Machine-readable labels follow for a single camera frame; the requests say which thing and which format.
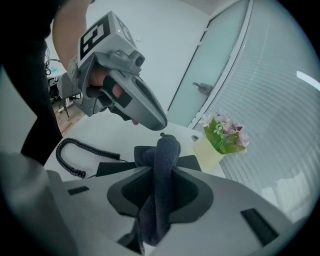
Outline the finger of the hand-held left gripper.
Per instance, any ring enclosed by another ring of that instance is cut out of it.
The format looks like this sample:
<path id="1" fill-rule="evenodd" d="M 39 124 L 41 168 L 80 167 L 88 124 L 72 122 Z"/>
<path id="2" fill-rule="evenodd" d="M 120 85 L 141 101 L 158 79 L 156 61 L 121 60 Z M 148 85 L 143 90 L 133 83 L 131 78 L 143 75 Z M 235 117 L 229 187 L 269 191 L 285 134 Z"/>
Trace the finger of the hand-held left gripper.
<path id="1" fill-rule="evenodd" d="M 138 75 L 124 71 L 110 71 L 109 76 L 123 88 L 119 98 L 113 100 L 111 113 L 123 120 L 134 120 L 152 131 L 161 131 L 166 125 L 155 107 L 148 101 L 136 85 Z"/>
<path id="2" fill-rule="evenodd" d="M 168 124 L 167 117 L 166 117 L 158 99 L 155 97 L 154 93 L 147 86 L 147 84 L 139 76 L 136 77 L 136 86 L 140 89 L 140 91 L 147 98 L 147 100 L 154 106 L 154 108 L 159 112 L 162 119 L 164 120 L 164 124 L 167 125 Z"/>

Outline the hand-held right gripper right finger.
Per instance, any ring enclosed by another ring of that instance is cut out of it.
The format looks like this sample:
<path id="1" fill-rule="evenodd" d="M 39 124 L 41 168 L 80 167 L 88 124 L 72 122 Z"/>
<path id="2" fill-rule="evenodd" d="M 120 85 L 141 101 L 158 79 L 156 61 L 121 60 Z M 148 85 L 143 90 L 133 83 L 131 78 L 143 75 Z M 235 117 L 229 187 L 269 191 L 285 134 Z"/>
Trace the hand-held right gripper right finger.
<path id="1" fill-rule="evenodd" d="M 154 256 L 274 256 L 307 220 L 291 222 L 274 205 L 236 181 L 187 168 L 182 171 L 212 189 L 213 203 L 199 220 L 171 225 L 155 248 Z M 266 246 L 241 214 L 249 209 L 255 209 L 278 234 Z"/>

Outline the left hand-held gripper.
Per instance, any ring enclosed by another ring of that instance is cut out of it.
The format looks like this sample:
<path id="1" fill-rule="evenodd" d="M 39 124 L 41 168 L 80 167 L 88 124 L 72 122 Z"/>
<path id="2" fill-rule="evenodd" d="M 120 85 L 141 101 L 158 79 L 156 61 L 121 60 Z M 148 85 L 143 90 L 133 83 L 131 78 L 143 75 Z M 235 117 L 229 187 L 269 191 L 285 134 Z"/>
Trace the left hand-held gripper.
<path id="1" fill-rule="evenodd" d="M 116 99 L 112 92 L 116 82 L 110 71 L 140 76 L 144 61 L 127 26 L 114 12 L 108 12 L 79 38 L 77 54 L 69 62 L 68 74 L 82 93 L 74 104 L 89 117 L 110 110 Z M 95 67 L 108 72 L 103 86 L 89 86 Z"/>

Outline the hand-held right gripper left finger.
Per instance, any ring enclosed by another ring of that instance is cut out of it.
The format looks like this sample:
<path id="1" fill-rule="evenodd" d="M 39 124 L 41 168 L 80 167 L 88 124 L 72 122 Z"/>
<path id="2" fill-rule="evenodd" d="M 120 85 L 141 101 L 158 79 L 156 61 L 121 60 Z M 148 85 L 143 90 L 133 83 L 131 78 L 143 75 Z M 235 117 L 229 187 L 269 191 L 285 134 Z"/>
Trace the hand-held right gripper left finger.
<path id="1" fill-rule="evenodd" d="M 148 196 L 152 168 L 138 167 L 89 179 L 62 181 L 47 172 L 49 184 L 78 256 L 144 256 L 138 202 Z"/>

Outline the dark blue cloth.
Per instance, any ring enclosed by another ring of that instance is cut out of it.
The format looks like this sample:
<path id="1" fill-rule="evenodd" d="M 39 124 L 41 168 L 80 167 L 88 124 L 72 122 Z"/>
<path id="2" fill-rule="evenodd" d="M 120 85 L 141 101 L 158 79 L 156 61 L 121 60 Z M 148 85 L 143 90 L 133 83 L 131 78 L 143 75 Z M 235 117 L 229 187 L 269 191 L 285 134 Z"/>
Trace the dark blue cloth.
<path id="1" fill-rule="evenodd" d="M 181 144 L 176 137 L 162 133 L 156 146 L 136 146 L 137 167 L 152 170 L 122 187 L 124 197 L 139 208 L 142 241 L 156 247 L 170 229 L 169 215 L 174 207 L 172 169 L 177 165 Z"/>

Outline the black desk telephone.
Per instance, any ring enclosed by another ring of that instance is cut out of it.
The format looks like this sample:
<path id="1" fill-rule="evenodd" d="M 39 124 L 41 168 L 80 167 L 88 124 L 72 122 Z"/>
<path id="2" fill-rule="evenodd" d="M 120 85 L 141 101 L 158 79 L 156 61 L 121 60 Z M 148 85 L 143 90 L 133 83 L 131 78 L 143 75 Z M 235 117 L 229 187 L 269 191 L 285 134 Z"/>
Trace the black desk telephone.
<path id="1" fill-rule="evenodd" d="M 202 171 L 195 155 L 187 155 L 179 157 L 177 167 Z M 100 162 L 98 165 L 96 177 L 112 175 L 136 168 L 134 162 Z"/>

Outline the person's left forearm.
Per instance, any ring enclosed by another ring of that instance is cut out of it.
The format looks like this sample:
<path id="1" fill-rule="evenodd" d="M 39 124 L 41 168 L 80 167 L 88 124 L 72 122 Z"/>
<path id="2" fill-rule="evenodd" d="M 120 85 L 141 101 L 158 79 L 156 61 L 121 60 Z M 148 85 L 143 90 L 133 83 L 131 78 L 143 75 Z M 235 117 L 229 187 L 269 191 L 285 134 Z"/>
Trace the person's left forearm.
<path id="1" fill-rule="evenodd" d="M 65 69 L 78 52 L 78 40 L 87 30 L 86 13 L 94 0 L 67 0 L 53 19 L 52 41 Z"/>

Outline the person's left hand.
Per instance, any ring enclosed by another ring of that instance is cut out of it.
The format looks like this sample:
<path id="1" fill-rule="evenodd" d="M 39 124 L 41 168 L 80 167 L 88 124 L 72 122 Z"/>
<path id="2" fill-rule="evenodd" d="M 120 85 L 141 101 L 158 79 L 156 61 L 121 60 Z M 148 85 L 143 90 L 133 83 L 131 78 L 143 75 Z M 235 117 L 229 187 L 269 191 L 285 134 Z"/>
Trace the person's left hand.
<path id="1" fill-rule="evenodd" d="M 92 87 L 102 87 L 104 79 L 108 75 L 109 73 L 106 70 L 100 69 L 99 67 L 94 67 L 90 74 L 88 85 Z M 123 92 L 123 88 L 117 83 L 112 88 L 112 93 L 116 98 L 119 98 Z"/>

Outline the white square table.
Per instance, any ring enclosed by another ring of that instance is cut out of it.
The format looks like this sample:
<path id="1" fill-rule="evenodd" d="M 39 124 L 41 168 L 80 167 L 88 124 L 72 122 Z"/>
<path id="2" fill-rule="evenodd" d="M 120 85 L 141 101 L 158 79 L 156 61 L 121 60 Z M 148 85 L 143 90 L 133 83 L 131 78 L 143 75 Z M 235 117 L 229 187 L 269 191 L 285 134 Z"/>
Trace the white square table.
<path id="1" fill-rule="evenodd" d="M 133 125 L 131 121 L 123 121 L 119 116 L 104 112 L 91 117 L 84 116 L 66 135 L 65 138 L 77 139 L 95 148 L 120 154 L 120 159 L 134 161 L 135 146 L 155 146 L 160 133 L 173 135 L 181 145 L 180 156 L 195 155 L 192 136 L 202 137 L 202 133 L 174 123 L 168 123 L 162 131 L 151 131 L 143 125 Z M 97 173 L 100 162 L 121 163 L 114 159 L 98 156 L 78 148 L 74 144 L 66 145 L 62 151 L 63 159 L 75 169 L 85 171 L 86 178 Z M 205 169 L 202 172 L 213 176 L 226 178 L 220 164 Z M 53 150 L 44 165 L 46 170 L 59 173 L 62 181 L 79 180 L 68 173 L 56 159 L 56 149 Z"/>

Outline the white cabinet with stickers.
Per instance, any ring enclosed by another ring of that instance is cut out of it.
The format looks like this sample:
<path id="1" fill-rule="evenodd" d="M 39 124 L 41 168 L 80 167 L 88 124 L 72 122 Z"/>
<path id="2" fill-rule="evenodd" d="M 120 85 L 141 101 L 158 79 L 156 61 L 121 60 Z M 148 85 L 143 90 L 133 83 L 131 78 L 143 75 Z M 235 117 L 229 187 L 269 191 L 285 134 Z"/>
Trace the white cabinet with stickers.
<path id="1" fill-rule="evenodd" d="M 67 72 L 58 59 L 50 59 L 48 63 L 50 72 L 46 75 L 47 79 L 59 79 L 64 73 Z"/>

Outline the grey chair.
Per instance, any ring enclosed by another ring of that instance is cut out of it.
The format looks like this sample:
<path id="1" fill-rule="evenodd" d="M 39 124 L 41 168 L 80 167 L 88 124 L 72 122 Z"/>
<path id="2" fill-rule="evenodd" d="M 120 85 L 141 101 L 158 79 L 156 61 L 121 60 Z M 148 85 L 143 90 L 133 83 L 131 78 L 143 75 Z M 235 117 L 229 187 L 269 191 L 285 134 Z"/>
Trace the grey chair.
<path id="1" fill-rule="evenodd" d="M 75 97 L 75 99 L 78 100 L 77 95 L 79 95 L 79 98 L 81 99 L 82 93 L 72 82 L 67 72 L 65 72 L 58 80 L 57 89 L 62 101 L 63 110 L 66 112 L 66 115 L 69 118 L 67 99 L 70 97 Z"/>

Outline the frosted glass door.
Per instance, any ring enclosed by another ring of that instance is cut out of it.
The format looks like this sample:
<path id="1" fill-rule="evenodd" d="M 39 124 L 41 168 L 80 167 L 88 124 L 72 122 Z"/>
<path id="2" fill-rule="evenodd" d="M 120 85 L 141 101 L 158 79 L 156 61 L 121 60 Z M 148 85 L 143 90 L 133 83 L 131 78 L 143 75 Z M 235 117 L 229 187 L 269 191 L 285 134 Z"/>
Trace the frosted glass door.
<path id="1" fill-rule="evenodd" d="M 239 37 L 249 0 L 239 0 L 208 24 L 167 112 L 167 120 L 188 127 L 210 95 L 193 82 L 216 86 Z"/>

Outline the pink flowers in cream pot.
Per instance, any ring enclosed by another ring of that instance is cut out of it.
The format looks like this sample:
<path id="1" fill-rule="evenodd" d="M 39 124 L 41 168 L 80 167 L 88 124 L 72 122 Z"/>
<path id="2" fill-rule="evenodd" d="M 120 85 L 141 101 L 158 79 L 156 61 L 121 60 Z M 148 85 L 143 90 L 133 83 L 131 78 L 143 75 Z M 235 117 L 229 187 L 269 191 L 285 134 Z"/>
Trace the pink flowers in cream pot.
<path id="1" fill-rule="evenodd" d="M 243 125 L 220 112 L 205 114 L 198 123 L 204 135 L 194 141 L 193 149 L 203 172 L 217 167 L 226 155 L 247 151 L 250 137 Z"/>

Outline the person's black clothing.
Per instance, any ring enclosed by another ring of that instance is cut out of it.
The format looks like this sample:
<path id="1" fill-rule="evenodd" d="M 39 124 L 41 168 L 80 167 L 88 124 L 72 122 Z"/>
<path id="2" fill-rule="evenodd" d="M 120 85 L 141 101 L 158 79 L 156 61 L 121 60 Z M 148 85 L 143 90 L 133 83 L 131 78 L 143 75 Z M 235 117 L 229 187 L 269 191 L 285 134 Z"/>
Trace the person's black clothing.
<path id="1" fill-rule="evenodd" d="M 46 38 L 65 0 L 0 0 L 0 64 L 37 116 L 21 153 L 44 165 L 62 139 L 45 71 Z"/>

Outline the white window blinds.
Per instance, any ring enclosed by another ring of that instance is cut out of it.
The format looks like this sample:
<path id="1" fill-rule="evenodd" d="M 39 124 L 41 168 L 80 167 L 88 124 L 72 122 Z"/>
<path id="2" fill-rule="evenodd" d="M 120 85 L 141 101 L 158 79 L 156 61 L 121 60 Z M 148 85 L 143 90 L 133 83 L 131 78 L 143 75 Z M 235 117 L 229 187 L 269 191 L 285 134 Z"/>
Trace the white window blinds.
<path id="1" fill-rule="evenodd" d="M 277 0 L 247 0 L 249 21 L 234 64 L 207 108 L 244 126 L 245 153 L 220 161 L 224 176 L 281 210 L 307 217 L 320 196 L 320 59 Z"/>

